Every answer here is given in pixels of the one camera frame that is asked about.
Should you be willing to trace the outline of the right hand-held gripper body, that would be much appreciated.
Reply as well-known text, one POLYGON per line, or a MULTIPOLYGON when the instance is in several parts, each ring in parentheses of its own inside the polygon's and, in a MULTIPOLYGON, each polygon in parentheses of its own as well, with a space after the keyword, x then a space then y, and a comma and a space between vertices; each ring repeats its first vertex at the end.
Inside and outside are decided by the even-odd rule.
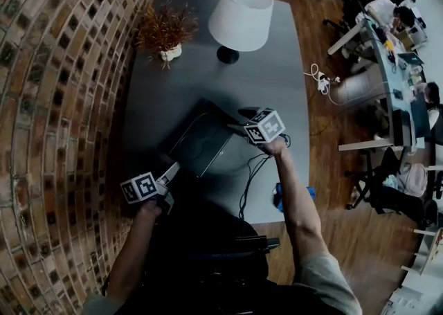
POLYGON ((244 130, 253 144, 264 144, 283 134, 286 127, 276 110, 265 108, 249 119, 244 130))

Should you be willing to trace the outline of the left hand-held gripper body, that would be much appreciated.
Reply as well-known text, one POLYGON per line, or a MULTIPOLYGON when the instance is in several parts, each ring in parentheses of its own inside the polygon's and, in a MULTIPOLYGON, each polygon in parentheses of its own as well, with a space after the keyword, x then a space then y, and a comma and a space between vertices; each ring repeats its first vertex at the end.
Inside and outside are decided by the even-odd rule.
POLYGON ((148 199, 156 199, 163 213, 169 215, 174 206, 174 198, 169 189, 157 182, 151 172, 140 174, 120 184, 128 204, 137 204, 148 199))

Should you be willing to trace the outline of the blue cloth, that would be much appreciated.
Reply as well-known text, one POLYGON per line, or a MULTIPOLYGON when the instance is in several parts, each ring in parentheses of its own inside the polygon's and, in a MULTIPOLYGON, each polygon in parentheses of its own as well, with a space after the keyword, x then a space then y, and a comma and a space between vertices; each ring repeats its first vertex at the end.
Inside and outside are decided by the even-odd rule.
MULTIPOLYGON (((308 186, 307 190, 313 201, 316 200, 316 193, 314 188, 308 186)), ((284 212, 283 202, 282 202, 282 186, 281 183, 277 183, 273 190, 273 205, 281 212, 284 212)))

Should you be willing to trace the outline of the person's left forearm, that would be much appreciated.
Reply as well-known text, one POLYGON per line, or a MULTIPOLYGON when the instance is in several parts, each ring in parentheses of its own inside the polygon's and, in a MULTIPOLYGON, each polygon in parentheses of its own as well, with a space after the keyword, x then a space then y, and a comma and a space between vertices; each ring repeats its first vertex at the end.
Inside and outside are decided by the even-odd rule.
POLYGON ((140 282, 157 217, 162 213, 155 199, 138 210, 109 274, 107 297, 125 302, 140 282))

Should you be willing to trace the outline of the person's right forearm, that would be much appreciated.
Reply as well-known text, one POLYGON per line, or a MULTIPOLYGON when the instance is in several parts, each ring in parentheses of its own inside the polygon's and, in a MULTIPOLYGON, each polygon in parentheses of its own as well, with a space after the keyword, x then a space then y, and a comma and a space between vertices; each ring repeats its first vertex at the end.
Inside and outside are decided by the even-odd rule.
POLYGON ((316 206, 296 173, 290 151, 282 137, 264 145, 276 163, 282 188, 284 220, 291 241, 294 263, 305 258, 327 253, 321 233, 321 223, 316 206))

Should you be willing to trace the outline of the white table lamp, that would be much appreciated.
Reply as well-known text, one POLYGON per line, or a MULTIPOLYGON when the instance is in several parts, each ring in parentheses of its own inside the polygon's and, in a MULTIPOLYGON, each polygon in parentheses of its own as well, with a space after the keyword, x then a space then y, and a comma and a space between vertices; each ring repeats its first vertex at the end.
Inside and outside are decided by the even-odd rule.
POLYGON ((262 48, 269 36, 274 0, 219 0, 208 30, 220 44, 217 58, 234 64, 241 52, 262 48))

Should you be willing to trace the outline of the person's torso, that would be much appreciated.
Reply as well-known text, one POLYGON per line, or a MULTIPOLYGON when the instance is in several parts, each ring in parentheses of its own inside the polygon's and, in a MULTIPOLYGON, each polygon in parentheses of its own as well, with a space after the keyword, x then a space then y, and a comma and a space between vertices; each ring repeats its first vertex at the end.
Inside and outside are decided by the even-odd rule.
POLYGON ((263 253, 224 257, 255 230, 207 202, 177 204, 154 226, 140 282, 125 302, 92 295, 82 315, 362 315, 328 251, 296 264, 290 285, 268 278, 263 253))

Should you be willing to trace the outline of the orange plant in white pot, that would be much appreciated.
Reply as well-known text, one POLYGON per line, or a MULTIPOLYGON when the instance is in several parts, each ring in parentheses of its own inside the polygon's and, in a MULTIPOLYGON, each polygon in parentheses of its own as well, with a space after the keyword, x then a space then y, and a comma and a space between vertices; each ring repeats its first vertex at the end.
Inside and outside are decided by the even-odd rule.
POLYGON ((163 68, 181 56, 182 46, 198 29, 197 19, 188 6, 174 9, 170 1, 155 8, 146 6, 139 14, 135 47, 146 52, 151 60, 162 61, 163 68))

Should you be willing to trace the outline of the white office desk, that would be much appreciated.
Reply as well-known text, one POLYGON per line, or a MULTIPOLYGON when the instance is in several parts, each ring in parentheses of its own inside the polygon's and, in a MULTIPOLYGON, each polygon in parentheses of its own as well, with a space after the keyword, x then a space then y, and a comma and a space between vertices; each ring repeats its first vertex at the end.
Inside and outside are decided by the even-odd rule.
POLYGON ((413 123, 413 117, 410 108, 410 102, 414 96, 408 86, 408 71, 405 66, 399 65, 399 60, 395 58, 393 61, 389 60, 390 56, 395 56, 393 51, 389 51, 385 42, 381 41, 377 35, 379 27, 369 18, 364 18, 357 23, 352 29, 350 29, 342 38, 332 44, 328 50, 328 55, 333 55, 339 49, 344 47, 353 37, 357 34, 366 32, 370 43, 373 47, 373 51, 376 57, 376 63, 379 67, 381 83, 376 85, 376 88, 380 86, 384 87, 384 92, 381 94, 386 98, 388 108, 389 119, 389 134, 385 138, 379 140, 362 141, 358 143, 342 144, 338 146, 338 151, 346 152, 352 150, 363 150, 371 148, 383 148, 383 147, 407 147, 409 152, 414 152, 418 149, 425 147, 425 138, 417 138, 415 136, 415 128, 413 123), (403 99, 398 100, 394 97, 392 91, 400 90, 403 93, 403 99), (410 115, 411 123, 411 146, 395 146, 392 133, 392 112, 394 110, 401 109, 407 111, 410 115))

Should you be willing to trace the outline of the black computer case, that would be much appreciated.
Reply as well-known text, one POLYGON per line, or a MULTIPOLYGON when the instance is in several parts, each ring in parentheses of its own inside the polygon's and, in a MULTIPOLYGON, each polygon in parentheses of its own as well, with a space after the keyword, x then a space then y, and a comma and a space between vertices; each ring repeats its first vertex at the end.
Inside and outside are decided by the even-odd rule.
POLYGON ((411 146, 411 123, 407 111, 397 109, 392 112, 392 133, 395 146, 411 146))

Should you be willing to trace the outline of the black office chair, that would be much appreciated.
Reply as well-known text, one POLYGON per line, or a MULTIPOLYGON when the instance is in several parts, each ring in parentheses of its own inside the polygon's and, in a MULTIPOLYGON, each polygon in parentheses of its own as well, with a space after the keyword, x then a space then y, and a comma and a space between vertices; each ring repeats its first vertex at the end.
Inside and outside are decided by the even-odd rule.
POLYGON ((379 215, 388 213, 405 215, 422 229, 437 223, 438 206, 435 201, 426 199, 424 194, 422 197, 413 197, 402 193, 399 189, 382 186, 383 180, 389 174, 397 177, 399 170, 406 164, 405 152, 397 156, 392 148, 387 148, 378 166, 372 165, 369 150, 361 150, 361 154, 366 157, 366 170, 345 171, 345 177, 355 182, 356 193, 354 201, 345 206, 347 210, 355 209, 364 201, 379 215))

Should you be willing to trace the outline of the black laptop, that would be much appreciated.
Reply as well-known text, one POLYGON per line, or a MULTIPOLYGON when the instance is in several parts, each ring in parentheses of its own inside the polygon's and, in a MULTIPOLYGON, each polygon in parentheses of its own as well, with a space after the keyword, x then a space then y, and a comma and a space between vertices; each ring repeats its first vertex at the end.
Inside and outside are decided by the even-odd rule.
POLYGON ((428 109, 422 93, 418 93, 410 102, 411 113, 417 138, 426 138, 431 135, 428 109))

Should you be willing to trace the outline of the pink backpack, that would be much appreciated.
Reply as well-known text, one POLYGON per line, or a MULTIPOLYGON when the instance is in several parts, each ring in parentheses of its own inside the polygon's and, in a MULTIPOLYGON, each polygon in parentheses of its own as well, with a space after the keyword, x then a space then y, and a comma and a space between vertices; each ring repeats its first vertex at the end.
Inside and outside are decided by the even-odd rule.
POLYGON ((406 195, 422 197, 426 192, 428 173, 421 163, 406 163, 397 174, 398 189, 406 195))

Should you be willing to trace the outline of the silver laptop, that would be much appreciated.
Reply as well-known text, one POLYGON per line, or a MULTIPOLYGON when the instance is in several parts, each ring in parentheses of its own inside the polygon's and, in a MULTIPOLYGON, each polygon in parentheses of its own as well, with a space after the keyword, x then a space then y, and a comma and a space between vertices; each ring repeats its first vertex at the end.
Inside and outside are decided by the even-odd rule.
POLYGON ((418 66, 418 65, 423 65, 424 63, 420 59, 420 57, 414 52, 400 53, 398 54, 398 57, 409 65, 418 66))

